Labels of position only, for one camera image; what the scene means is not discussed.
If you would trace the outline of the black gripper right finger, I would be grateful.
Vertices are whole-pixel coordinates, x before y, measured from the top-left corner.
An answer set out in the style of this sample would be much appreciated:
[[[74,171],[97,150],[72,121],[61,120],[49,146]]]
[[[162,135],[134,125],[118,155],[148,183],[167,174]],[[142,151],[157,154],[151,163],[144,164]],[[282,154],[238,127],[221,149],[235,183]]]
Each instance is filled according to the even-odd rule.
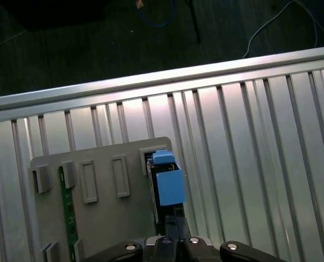
[[[181,208],[175,208],[175,215],[186,261],[281,261],[280,258],[238,241],[224,242],[216,248],[199,236],[191,236]]]

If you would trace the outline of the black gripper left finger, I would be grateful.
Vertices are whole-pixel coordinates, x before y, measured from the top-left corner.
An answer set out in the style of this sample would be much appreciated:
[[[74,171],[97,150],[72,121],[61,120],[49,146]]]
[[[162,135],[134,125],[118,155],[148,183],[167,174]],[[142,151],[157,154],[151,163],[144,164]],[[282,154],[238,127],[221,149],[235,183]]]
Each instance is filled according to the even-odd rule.
[[[176,261],[178,252],[178,224],[176,216],[166,216],[164,235],[146,240],[122,241],[83,261]]]

